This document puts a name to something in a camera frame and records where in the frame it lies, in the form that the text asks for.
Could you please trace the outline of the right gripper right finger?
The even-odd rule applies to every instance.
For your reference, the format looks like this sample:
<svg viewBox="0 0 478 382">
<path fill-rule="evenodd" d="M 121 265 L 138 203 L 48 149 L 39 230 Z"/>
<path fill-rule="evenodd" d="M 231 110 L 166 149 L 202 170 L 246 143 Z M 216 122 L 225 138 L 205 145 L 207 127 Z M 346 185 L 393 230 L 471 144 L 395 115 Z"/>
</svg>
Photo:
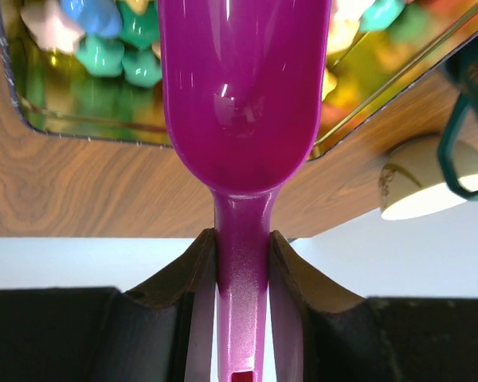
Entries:
<svg viewBox="0 0 478 382">
<path fill-rule="evenodd" d="M 280 381 L 478 381 L 478 299 L 362 298 L 269 245 Z"/>
</svg>

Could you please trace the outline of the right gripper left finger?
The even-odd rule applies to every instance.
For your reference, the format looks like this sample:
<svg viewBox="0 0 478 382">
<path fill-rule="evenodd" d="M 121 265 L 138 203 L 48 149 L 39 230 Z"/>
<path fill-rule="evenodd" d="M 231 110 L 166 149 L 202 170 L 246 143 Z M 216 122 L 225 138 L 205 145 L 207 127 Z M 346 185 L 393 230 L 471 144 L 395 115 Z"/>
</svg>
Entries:
<svg viewBox="0 0 478 382">
<path fill-rule="evenodd" d="M 0 381 L 207 381 L 215 235 L 136 287 L 0 290 Z"/>
</svg>

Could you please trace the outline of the star candy tin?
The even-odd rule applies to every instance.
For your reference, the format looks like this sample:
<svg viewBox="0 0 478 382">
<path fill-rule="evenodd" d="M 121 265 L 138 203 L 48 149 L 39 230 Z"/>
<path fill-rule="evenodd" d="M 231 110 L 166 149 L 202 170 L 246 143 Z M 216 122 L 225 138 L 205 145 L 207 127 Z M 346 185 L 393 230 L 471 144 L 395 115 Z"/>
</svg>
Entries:
<svg viewBox="0 0 478 382">
<path fill-rule="evenodd" d="M 94 77 L 70 55 L 40 49 L 22 1 L 0 1 L 0 48 L 22 122 L 43 134 L 168 147 L 162 87 L 123 76 Z M 478 34 L 478 1 L 381 1 L 358 28 L 339 24 L 347 45 L 327 57 L 319 133 L 311 159 L 325 155 L 399 93 Z"/>
</svg>

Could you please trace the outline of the purple plastic scoop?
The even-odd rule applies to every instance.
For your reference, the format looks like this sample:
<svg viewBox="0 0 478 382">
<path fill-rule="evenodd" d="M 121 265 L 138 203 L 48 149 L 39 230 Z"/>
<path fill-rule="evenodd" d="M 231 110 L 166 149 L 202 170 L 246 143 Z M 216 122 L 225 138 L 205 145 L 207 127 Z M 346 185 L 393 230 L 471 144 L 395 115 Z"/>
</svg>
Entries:
<svg viewBox="0 0 478 382">
<path fill-rule="evenodd" d="M 214 198 L 222 381 L 259 381 L 270 219 L 321 119 L 329 1 L 161 1 L 164 115 Z"/>
</svg>

